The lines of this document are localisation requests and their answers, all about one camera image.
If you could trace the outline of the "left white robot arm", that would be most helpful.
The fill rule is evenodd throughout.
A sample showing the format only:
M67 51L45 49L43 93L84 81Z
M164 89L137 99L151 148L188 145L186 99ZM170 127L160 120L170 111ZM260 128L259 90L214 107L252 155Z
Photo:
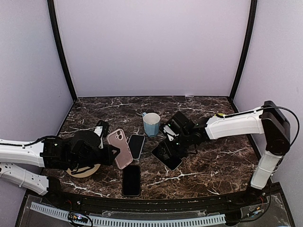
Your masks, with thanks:
M0 175L39 195L48 194L56 206L63 206L67 196L60 191L58 179L34 174L19 164L60 169L83 178L95 173L101 165L112 165L119 153L119 148L103 145L102 138L93 131L79 131L66 139L45 136L30 143L7 140L0 144Z

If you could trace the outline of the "pink phone case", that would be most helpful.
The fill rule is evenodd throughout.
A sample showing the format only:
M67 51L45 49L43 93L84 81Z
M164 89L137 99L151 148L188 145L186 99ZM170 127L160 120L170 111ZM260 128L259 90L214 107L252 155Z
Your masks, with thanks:
M122 129L117 129L108 134L107 141L110 145L120 149L120 153L115 158L116 165L120 170L132 163L133 157Z

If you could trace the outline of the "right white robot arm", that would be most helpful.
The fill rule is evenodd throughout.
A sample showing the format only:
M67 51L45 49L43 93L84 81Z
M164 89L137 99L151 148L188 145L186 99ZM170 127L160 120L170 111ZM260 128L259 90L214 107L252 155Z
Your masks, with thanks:
M191 146L197 147L203 142L229 136L265 135L265 152L251 177L250 188L241 198L244 204L252 205L259 199L260 190L266 186L295 142L295 139L291 139L290 122L281 112L283 109L272 101L265 101L262 106L249 111L229 115L217 113L202 118L197 123L182 112L176 112L166 123L160 125L160 131L166 138L152 154L170 170L175 170Z

